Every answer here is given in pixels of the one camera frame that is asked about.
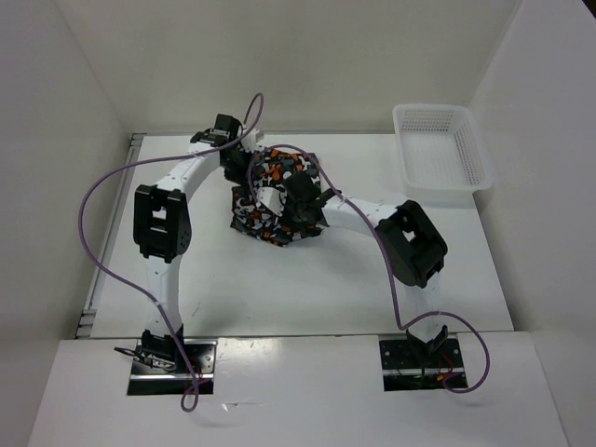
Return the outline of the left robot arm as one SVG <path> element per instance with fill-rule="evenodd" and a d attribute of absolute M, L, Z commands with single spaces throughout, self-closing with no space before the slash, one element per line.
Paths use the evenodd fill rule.
<path fill-rule="evenodd" d="M 221 165 L 246 160 L 240 144 L 224 151 L 217 149 L 239 137 L 242 130 L 238 119 L 217 115 L 212 128 L 191 138 L 189 158 L 178 162 L 156 183 L 141 184 L 135 190 L 133 241 L 145 262 L 147 290 L 156 299 L 135 355 L 150 367 L 168 373 L 184 368 L 179 275 L 192 238 L 188 204 L 198 187 Z"/>

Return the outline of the orange camouflage shorts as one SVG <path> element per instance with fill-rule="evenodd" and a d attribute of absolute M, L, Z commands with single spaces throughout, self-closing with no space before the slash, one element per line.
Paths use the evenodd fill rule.
<path fill-rule="evenodd" d="M 279 192 L 280 204 L 286 205 L 287 192 L 283 181 L 294 172 L 305 171 L 313 184 L 320 188 L 318 160 L 314 153 L 308 157 L 274 149 L 266 156 L 257 156 L 252 169 L 254 192 L 261 187 L 272 187 Z M 311 223 L 297 223 L 290 217 L 281 217 L 264 205 L 256 205 L 250 188 L 237 185 L 232 191 L 232 220 L 230 226 L 248 237 L 283 247 L 301 239 L 318 237 L 322 228 Z"/>

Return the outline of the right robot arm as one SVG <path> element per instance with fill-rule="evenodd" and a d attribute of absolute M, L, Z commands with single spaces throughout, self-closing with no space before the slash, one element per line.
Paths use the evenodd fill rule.
<path fill-rule="evenodd" d="M 304 172 L 283 182 L 288 199 L 284 213 L 300 224 L 321 224 L 371 236 L 380 244 L 395 292 L 413 305 L 416 322 L 406 332 L 410 359 L 421 369 L 440 356 L 447 327 L 434 315 L 440 307 L 440 271 L 447 244 L 422 207 L 407 199 L 398 206 L 338 196 L 314 185 Z"/>

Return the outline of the white plastic basket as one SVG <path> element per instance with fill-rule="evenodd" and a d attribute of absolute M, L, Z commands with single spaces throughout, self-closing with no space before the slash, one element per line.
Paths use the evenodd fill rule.
<path fill-rule="evenodd" d="M 395 106 L 392 117 L 409 194 L 448 201 L 493 186 L 487 146 L 467 107 L 408 103 Z"/>

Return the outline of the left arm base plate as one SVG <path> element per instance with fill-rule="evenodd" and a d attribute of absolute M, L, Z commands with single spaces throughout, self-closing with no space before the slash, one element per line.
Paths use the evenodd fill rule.
<path fill-rule="evenodd" d="M 217 341 L 214 339 L 186 339 L 185 352 L 198 376 L 199 394 L 212 395 L 216 365 Z M 181 396 L 192 385 L 192 377 L 185 364 L 174 366 L 157 359 L 140 359 L 137 351 L 119 348 L 132 357 L 128 396 Z"/>

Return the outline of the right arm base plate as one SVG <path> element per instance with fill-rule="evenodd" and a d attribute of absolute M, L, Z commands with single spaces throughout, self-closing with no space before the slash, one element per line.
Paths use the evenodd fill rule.
<path fill-rule="evenodd" d="M 379 340 L 384 391 L 443 389 L 442 381 L 453 389 L 468 387 L 464 362 L 456 338 L 448 338 L 425 366 L 401 338 Z"/>

